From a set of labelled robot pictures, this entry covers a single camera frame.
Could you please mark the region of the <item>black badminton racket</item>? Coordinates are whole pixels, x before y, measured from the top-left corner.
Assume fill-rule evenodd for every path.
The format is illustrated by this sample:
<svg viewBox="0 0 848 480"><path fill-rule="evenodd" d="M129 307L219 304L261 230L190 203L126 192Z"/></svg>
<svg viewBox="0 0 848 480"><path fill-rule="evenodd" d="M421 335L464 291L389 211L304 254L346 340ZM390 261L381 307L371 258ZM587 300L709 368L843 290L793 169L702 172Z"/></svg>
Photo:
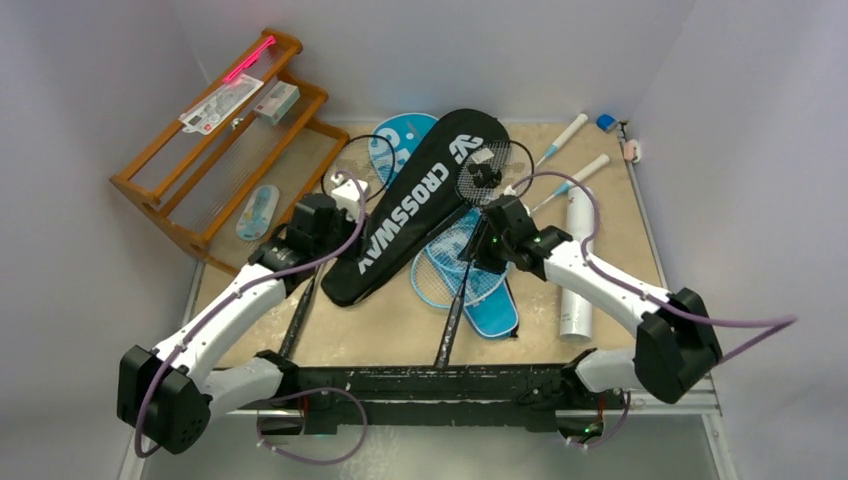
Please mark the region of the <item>black badminton racket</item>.
<svg viewBox="0 0 848 480"><path fill-rule="evenodd" d="M533 159L529 151L514 140L495 140L474 149L460 165L455 182L457 195L478 214L482 207L503 195L507 186L533 172ZM462 286L454 295L449 308L441 343L434 366L443 369L448 366L451 350L457 335L461 317L465 308L465 283L470 276L474 262L468 266L462 278Z"/></svg>
<svg viewBox="0 0 848 480"><path fill-rule="evenodd" d="M379 169L372 165L372 153L386 155L384 158L388 162L388 176L386 179L381 176ZM366 182L368 188L367 200L370 201L387 188L388 181L393 175L395 166L395 151L386 137L374 134L352 137L337 155L332 165L322 174L320 182L321 193L330 195L335 188L347 181L344 176L338 175L338 171L344 169L350 171L356 179ZM314 269L304 292L298 300L278 351L284 358L290 358L297 345L302 327L306 322L312 305L316 283L322 273L322 269L323 265Z"/></svg>

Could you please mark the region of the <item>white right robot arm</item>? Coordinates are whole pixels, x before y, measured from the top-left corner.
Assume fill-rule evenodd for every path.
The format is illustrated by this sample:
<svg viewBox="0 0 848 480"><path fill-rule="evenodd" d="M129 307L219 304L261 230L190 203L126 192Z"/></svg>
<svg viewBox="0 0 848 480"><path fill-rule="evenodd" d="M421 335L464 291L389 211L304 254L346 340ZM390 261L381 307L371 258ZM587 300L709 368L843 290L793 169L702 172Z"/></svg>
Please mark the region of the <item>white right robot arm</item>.
<svg viewBox="0 0 848 480"><path fill-rule="evenodd" d="M586 252L564 230L538 229L514 195L482 206L470 255L481 270L513 266L575 293L633 336L630 349L589 349L565 367L561 392L573 406L613 389L644 390L674 404L723 357L714 330L702 322L707 314L696 293L641 283Z"/></svg>

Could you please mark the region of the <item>black Crossway racket cover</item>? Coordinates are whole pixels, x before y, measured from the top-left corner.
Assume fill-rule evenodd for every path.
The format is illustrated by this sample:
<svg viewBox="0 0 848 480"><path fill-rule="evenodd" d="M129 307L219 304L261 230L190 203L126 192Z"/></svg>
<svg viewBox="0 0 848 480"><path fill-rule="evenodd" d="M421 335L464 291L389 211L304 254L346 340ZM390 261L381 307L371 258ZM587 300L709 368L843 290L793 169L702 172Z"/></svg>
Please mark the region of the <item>black Crossway racket cover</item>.
<svg viewBox="0 0 848 480"><path fill-rule="evenodd" d="M468 211L454 189L460 164L480 145L508 138L496 117L470 108L395 115L374 133L395 148L396 173L371 210L361 253L338 258L324 274L321 288L340 307L375 293Z"/></svg>

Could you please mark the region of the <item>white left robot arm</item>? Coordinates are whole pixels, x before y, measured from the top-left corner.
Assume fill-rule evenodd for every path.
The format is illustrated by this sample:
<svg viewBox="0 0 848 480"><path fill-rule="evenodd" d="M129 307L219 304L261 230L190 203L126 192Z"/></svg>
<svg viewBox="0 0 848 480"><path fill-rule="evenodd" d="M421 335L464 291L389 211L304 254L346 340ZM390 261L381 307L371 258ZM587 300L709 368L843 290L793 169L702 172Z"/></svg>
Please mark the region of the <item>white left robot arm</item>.
<svg viewBox="0 0 848 480"><path fill-rule="evenodd" d="M133 427L133 450L148 458L193 446L211 421L251 402L284 409L298 382L278 354L260 353L241 367L217 369L223 355L315 270L349 252L367 213L365 195L337 188L308 194L290 221L261 243L232 282L178 331L119 362L117 416Z"/></svg>

